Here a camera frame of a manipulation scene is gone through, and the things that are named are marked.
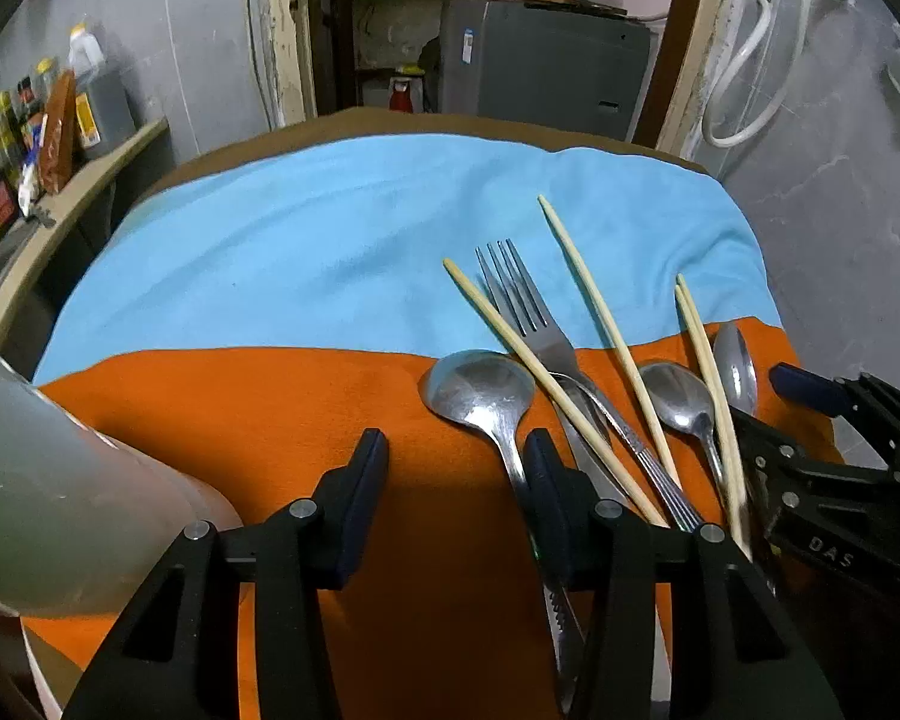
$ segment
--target hose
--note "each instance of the hose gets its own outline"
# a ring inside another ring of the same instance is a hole
[[[707,100],[706,106],[703,108],[703,123],[701,124],[701,128],[703,129],[703,140],[716,148],[732,148],[732,146],[739,146],[740,143],[749,141],[750,138],[754,137],[754,135],[770,122],[770,119],[773,119],[773,115],[778,112],[780,106],[783,105],[783,100],[787,95],[790,80],[794,74],[794,67],[797,66],[797,60],[799,60],[800,55],[803,52],[803,43],[806,40],[807,35],[807,25],[810,22],[810,6],[813,4],[813,0],[802,0],[800,3],[800,15],[799,20],[797,21],[797,41],[794,42],[794,53],[790,59],[790,66],[787,69],[786,77],[783,79],[783,84],[780,85],[778,93],[773,96],[773,99],[770,100],[767,107],[760,112],[760,115],[739,132],[722,138],[718,138],[713,134],[714,110],[720,107],[722,98],[727,93],[727,88],[730,87],[730,82],[735,78],[736,74],[739,73],[741,67],[746,63],[746,60],[754,53],[756,47],[760,45],[760,42],[763,40],[764,35],[770,27],[770,18],[772,18],[773,15],[773,13],[770,12],[770,0],[756,1],[760,6],[760,15],[757,18],[754,31],[746,38],[740,52],[733,57],[730,65],[727,66],[727,69],[720,76],[716,86],[713,87],[713,92],[710,93],[710,98]]]

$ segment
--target silver utensil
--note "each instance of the silver utensil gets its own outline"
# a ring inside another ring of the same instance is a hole
[[[477,261],[484,272],[487,281],[487,290],[490,291],[490,300],[496,306],[497,311],[510,327],[514,328],[524,340],[530,350],[543,363],[551,373],[563,373],[575,379],[580,379],[583,372],[577,364],[577,356],[567,336],[560,330],[557,322],[554,322],[547,304],[543,302],[540,292],[530,278],[520,255],[517,254],[514,242],[506,240],[506,248],[501,242],[497,242],[500,256],[492,245],[487,244],[490,259],[493,261],[500,280],[493,275],[487,266],[482,252],[477,249]],[[599,429],[605,430],[602,420],[594,413],[588,398],[580,389],[570,383],[561,382],[563,391],[583,412],[584,415]],[[560,420],[563,432],[567,436],[567,443],[573,454],[577,468],[583,471],[590,480],[597,495],[600,498],[610,498],[626,505],[626,495],[620,490],[610,471],[590,449],[583,436],[573,426],[566,414],[556,403],[554,409]]]
[[[677,528],[687,531],[687,533],[693,533],[693,531],[696,531],[698,527],[703,525],[703,517],[701,517],[700,512],[690,503],[687,496],[683,494],[683,490],[674,483],[674,480],[670,478],[670,474],[660,464],[660,460],[656,459],[655,454],[636,435],[634,429],[626,424],[620,412],[616,410],[615,406],[610,403],[610,399],[600,389],[592,386],[592,382],[589,380],[586,380],[586,382],[576,381],[562,373],[555,373],[554,378],[557,381],[564,379],[572,381],[600,410],[607,423],[620,437],[620,440],[634,453],[637,464],[647,475],[647,478],[653,485],[653,489],[656,490],[656,494],[663,501],[663,505],[667,508],[667,512],[673,519],[674,525],[677,525]]]
[[[724,464],[720,460],[713,439],[715,423],[713,399],[706,384],[692,370],[676,362],[650,362],[640,367],[640,376],[647,385],[653,410],[665,425],[696,436],[703,445],[703,454],[710,474],[717,485],[722,501],[727,502]]]
[[[744,334],[733,322],[724,322],[713,340],[713,358],[727,402],[753,416],[756,413],[756,368],[746,348]]]
[[[557,666],[557,702],[570,712],[583,659],[583,632],[566,590],[538,560],[530,529],[530,489],[516,445],[516,427],[530,408],[536,384],[530,372],[506,355],[473,351],[448,355],[420,380],[420,398],[436,415],[474,428],[497,447],[506,477],[524,514],[533,557],[538,562],[544,607]]]

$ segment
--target wooden chopstick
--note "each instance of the wooden chopstick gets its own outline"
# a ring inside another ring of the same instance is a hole
[[[457,264],[454,263],[453,260],[444,259],[443,266],[447,269],[451,278],[457,282],[457,286],[463,290],[463,293],[468,298],[470,298],[474,306],[476,306],[477,311],[480,312],[482,317],[490,323],[490,326],[500,334],[501,338],[506,341],[506,345],[509,346],[523,364],[528,367],[530,373],[533,373],[533,376],[540,382],[540,386],[545,389],[547,394],[563,410],[567,415],[567,418],[573,423],[573,426],[580,431],[580,434],[586,439],[588,445],[592,447],[593,451],[601,459],[610,473],[613,474],[613,477],[620,483],[621,487],[624,488],[624,493],[629,496],[629,499],[634,503],[634,506],[636,506],[640,514],[643,514],[643,517],[645,517],[652,525],[658,525],[663,528],[668,527],[667,521],[660,512],[656,510],[653,503],[650,502],[650,498],[644,493],[643,488],[636,483],[636,480],[629,474],[629,471],[626,470],[624,464],[622,464],[617,456],[613,454],[613,450],[610,448],[610,445],[604,437],[601,436],[597,429],[590,424],[585,416],[583,416],[583,412],[577,408],[574,402],[567,397],[566,392],[564,392],[562,387],[557,384],[557,380],[550,375],[550,372],[546,370],[543,363],[538,360],[536,355],[533,354],[533,351],[530,351],[530,346],[527,346],[524,343],[523,338],[520,338],[519,334],[506,323],[504,317],[500,316],[490,303],[490,300],[487,300],[484,294],[463,274],[463,271],[457,267]]]
[[[554,207],[542,194],[536,199],[539,200],[540,205],[543,207],[543,213],[547,215],[550,225],[554,228],[554,233],[557,233],[560,245],[563,246],[563,250],[570,258],[570,262],[573,263],[573,267],[576,269],[581,281],[583,281],[586,293],[589,295],[594,308],[597,309],[597,315],[600,317],[601,324],[604,326],[607,335],[610,335],[610,339],[613,341],[613,350],[616,352],[620,364],[624,367],[626,378],[629,379],[631,389],[634,390],[636,399],[640,403],[640,410],[643,412],[644,422],[650,429],[650,435],[653,437],[653,444],[656,446],[658,458],[663,463],[663,467],[667,469],[667,473],[670,474],[674,483],[676,483],[679,488],[682,488],[679,474],[677,474],[677,464],[674,463],[674,456],[670,453],[670,447],[667,445],[667,437],[664,435],[663,428],[660,426],[660,420],[656,415],[656,411],[653,409],[653,402],[650,400],[650,394],[643,383],[643,379],[640,378],[640,371],[636,367],[634,356],[631,355],[629,348],[626,347],[626,342],[624,341],[623,335],[620,333],[620,329],[617,327],[617,323],[613,319],[613,314],[610,314],[610,308],[607,307],[607,302],[600,294],[600,290],[597,289],[597,282],[593,280],[593,276],[590,274],[590,270],[583,261],[581,253],[577,250],[577,247],[574,246],[570,234],[567,232],[566,227],[563,226],[563,222],[560,221]]]
[[[727,523],[730,524],[730,536],[747,556],[751,556],[749,549],[749,529],[746,518],[746,485],[744,482],[743,463],[740,460],[740,446],[737,445],[737,434],[733,429],[733,419],[730,416],[730,404],[727,403],[727,393],[720,380],[717,371],[717,361],[713,357],[710,341],[706,336],[706,329],[697,311],[693,295],[687,287],[683,274],[677,275],[677,304],[683,314],[683,321],[690,332],[690,340],[693,343],[694,352],[697,354],[697,363],[710,390],[713,399],[714,412],[717,422],[717,438],[720,442],[721,459],[724,462],[724,475],[727,479]]]

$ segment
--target light blue fabric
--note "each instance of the light blue fabric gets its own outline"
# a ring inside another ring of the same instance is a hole
[[[35,381],[122,352],[304,346],[439,357],[501,348],[444,271],[511,238],[574,346],[607,346],[536,196],[631,344],[705,322],[779,325],[760,250],[719,183],[655,159],[455,135],[315,146],[164,191],[125,220],[60,314]]]

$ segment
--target orange cloth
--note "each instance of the orange cloth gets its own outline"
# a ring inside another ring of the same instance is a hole
[[[784,404],[770,388],[769,367],[797,362],[783,331],[756,319],[738,326],[758,371],[759,418],[817,457],[836,459],[829,420]],[[637,362],[693,360],[686,336],[632,352]],[[646,438],[613,353],[583,349],[578,360]],[[322,594],[343,716],[557,718],[538,577],[514,495],[486,440],[420,402],[416,385],[431,364],[315,349],[151,351],[101,362],[44,391],[97,430],[221,490],[247,524],[308,495],[324,471],[347,461],[362,429],[381,428],[391,469],[362,568],[343,592]],[[571,463],[538,391],[521,445],[540,426]],[[698,445],[668,435],[684,488],[705,518],[718,520]],[[615,449],[653,496],[629,453]],[[668,627],[665,607],[661,616]],[[28,625],[85,667],[113,619]],[[252,642],[251,595],[240,621],[244,720],[259,716]]]

